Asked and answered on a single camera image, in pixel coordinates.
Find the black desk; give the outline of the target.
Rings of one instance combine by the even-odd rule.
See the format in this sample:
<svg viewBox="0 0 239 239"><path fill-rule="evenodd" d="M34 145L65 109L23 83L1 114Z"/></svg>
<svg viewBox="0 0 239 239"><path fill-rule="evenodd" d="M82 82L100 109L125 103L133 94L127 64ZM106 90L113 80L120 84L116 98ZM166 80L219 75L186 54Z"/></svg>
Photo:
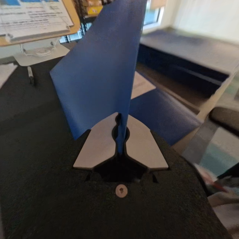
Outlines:
<svg viewBox="0 0 239 239"><path fill-rule="evenodd" d="M64 114L64 111L63 111L63 108L61 106L61 102L60 102L60 100L58 98L58 95L57 95L57 92L55 90L54 83L53 83L52 78L50 76L50 70L52 70L59 63L59 61L62 58L63 57L59 57L59 58L55 58L55 59L52 59L52 60L49 60L49 61L46 61L46 62L42 62L42 63L39 63L39 64L32 65L33 73L34 73L34 76L37 79L37 82L38 83L44 83L46 85L46 86L43 86L43 85L39 86L41 88L40 92L39 92L40 96L44 97L44 96L47 96L47 93L49 93L48 99L50 101L46 101L44 104L41 104L41 105L39 105L35 108L31 108L31 109L27 110L26 112L18 112L16 115L1 121L0 122L0 134L1 135L5 134L7 132L11 132L16 128L23 127L23 126L39 119L39 118L42 118L42 117L46 116L47 114L49 114L51 112L56 111L56 110L60 110L61 111L61 118L65 118L65 120L67 121L67 118L66 118L66 116ZM106 161L102 165L97 166L95 170L97 171L98 168L106 168L106 167L108 167L108 165L109 165L110 168L113 168L114 165L121 165L121 164L123 164L124 161L126 161L125 164L132 163L133 165L139 165L139 164L135 163L134 161L128 159L125 156L124 144L123 144L122 153L118 152L116 157L114 157L111 160Z"/></svg>

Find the grey blue bench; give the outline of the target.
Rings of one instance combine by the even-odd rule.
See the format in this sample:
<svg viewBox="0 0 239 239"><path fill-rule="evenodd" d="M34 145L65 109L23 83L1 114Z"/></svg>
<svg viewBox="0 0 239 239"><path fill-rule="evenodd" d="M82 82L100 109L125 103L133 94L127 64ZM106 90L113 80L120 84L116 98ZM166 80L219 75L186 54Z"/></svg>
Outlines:
<svg viewBox="0 0 239 239"><path fill-rule="evenodd" d="M238 71L239 47L165 28L141 36L137 61L210 97Z"/></svg>

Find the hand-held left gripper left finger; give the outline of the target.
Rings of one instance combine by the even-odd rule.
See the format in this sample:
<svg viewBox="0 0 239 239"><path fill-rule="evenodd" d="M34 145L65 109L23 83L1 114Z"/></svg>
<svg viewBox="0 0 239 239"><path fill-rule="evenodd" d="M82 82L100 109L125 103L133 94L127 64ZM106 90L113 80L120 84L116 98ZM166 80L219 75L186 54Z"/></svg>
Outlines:
<svg viewBox="0 0 239 239"><path fill-rule="evenodd" d="M92 127L73 168L94 170L95 167L116 157L119 123L120 114L115 112Z"/></svg>

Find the black marker pen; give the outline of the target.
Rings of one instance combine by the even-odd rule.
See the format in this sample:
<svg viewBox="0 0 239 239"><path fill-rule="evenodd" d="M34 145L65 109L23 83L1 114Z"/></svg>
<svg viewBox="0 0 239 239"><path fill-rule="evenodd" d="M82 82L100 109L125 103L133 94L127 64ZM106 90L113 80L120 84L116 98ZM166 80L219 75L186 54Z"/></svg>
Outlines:
<svg viewBox="0 0 239 239"><path fill-rule="evenodd" d="M32 86L36 86L36 81L33 75L33 71L32 68L30 66L27 66L27 70L28 70L28 78L29 78L29 82Z"/></svg>

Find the white paper sheet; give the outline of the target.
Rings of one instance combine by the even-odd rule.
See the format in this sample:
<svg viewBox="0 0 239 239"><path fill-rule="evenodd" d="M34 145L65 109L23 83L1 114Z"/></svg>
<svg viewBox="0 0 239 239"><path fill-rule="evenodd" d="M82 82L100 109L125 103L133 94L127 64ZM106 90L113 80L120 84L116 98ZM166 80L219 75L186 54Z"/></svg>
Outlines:
<svg viewBox="0 0 239 239"><path fill-rule="evenodd" d="M144 78L141 74L135 71L131 99L141 96L149 91L156 89L150 81Z"/></svg>
<svg viewBox="0 0 239 239"><path fill-rule="evenodd" d="M6 83L10 75L15 71L18 65L14 63L0 65L0 88Z"/></svg>

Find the metal storage shelf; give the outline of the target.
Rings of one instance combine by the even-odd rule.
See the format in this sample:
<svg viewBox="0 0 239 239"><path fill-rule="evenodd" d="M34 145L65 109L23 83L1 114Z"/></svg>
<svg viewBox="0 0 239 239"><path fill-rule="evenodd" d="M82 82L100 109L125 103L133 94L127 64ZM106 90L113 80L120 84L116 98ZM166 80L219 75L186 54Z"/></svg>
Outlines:
<svg viewBox="0 0 239 239"><path fill-rule="evenodd" d="M75 8L80 20L80 29L75 34L60 38L60 44L78 42L91 27L106 2L103 0L74 0Z"/></svg>

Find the brown clipboard with papers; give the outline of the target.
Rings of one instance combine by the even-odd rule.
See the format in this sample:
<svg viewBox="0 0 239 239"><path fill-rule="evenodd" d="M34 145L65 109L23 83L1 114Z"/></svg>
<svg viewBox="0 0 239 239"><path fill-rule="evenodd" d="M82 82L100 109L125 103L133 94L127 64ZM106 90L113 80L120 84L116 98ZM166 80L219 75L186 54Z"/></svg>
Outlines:
<svg viewBox="0 0 239 239"><path fill-rule="evenodd" d="M0 46L77 33L80 20L73 0L1 0Z"/></svg>

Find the window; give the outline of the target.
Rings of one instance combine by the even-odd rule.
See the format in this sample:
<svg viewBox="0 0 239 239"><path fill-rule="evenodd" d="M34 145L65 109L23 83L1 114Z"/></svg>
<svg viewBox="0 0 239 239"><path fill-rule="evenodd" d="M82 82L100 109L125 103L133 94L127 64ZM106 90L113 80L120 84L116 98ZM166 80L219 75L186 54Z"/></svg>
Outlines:
<svg viewBox="0 0 239 239"><path fill-rule="evenodd" d="M155 27L161 24L166 0L147 0L144 27Z"/></svg>

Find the red and white object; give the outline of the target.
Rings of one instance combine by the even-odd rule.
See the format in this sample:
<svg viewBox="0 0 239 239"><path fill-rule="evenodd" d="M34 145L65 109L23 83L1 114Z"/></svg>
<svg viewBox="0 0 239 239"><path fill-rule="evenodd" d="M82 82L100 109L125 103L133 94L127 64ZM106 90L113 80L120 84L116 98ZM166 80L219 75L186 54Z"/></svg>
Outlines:
<svg viewBox="0 0 239 239"><path fill-rule="evenodd" d="M197 170L198 174L202 178L209 195L217 192L228 193L228 190L218 181L218 178L206 168L194 163L194 168Z"/></svg>

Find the clear acrylic stand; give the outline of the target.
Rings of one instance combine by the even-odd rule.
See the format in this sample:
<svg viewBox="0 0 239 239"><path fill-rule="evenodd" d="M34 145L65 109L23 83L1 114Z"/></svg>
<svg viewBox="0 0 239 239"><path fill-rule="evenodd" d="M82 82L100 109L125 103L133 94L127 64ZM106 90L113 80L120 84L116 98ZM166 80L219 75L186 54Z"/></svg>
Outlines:
<svg viewBox="0 0 239 239"><path fill-rule="evenodd" d="M20 66L32 66L49 61L65 56L70 51L60 44L58 37L21 43L19 47L19 52L15 53L13 57Z"/></svg>

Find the grey cloth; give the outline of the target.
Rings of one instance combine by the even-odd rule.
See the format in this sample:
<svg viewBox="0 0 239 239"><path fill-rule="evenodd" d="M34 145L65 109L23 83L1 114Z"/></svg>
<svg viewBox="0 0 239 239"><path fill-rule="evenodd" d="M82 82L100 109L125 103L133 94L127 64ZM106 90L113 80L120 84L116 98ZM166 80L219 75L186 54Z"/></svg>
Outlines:
<svg viewBox="0 0 239 239"><path fill-rule="evenodd" d="M208 197L216 216L232 238L239 238L239 196L217 192Z"/></svg>

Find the blue paper sheet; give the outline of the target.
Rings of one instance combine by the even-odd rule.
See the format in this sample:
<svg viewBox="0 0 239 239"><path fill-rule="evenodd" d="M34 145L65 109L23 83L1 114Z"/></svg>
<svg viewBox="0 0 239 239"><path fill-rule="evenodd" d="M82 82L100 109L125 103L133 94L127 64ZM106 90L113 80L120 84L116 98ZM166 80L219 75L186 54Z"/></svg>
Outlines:
<svg viewBox="0 0 239 239"><path fill-rule="evenodd" d="M203 123L195 113L160 89L131 99L129 115L175 145Z"/></svg>
<svg viewBox="0 0 239 239"><path fill-rule="evenodd" d="M146 0L105 5L74 48L50 71L74 139L115 112L118 152L129 114Z"/></svg>

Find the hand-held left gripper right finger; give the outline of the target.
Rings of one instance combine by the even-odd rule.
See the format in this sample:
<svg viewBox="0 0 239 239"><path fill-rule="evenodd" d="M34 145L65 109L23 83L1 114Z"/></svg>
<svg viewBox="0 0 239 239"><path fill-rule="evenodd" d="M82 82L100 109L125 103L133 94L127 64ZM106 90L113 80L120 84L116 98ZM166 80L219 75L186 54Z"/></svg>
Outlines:
<svg viewBox="0 0 239 239"><path fill-rule="evenodd" d="M167 170L169 168L151 130L138 119L128 116L125 156L147 170Z"/></svg>

